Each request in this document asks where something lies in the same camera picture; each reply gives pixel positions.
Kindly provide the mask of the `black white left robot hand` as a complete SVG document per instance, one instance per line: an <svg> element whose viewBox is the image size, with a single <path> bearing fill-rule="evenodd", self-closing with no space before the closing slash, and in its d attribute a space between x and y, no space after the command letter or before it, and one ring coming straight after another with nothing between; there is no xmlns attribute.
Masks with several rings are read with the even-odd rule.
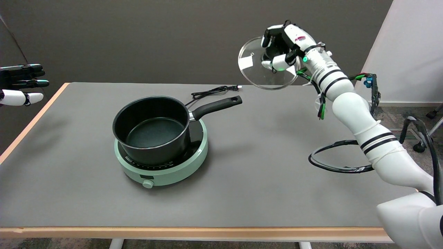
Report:
<svg viewBox="0 0 443 249"><path fill-rule="evenodd" d="M39 80L45 75L40 64L17 65L0 68L0 103L1 106L29 106L40 102L43 93L24 92L23 89L44 88L48 80Z"/></svg>

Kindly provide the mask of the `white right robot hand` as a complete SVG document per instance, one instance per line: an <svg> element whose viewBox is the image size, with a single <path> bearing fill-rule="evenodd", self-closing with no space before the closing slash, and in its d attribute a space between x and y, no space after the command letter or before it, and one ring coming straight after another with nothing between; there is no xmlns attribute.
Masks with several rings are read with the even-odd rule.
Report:
<svg viewBox="0 0 443 249"><path fill-rule="evenodd" d="M261 47L265 49L261 64L273 73L285 71L316 45L305 30L287 20L265 30L261 39Z"/></svg>

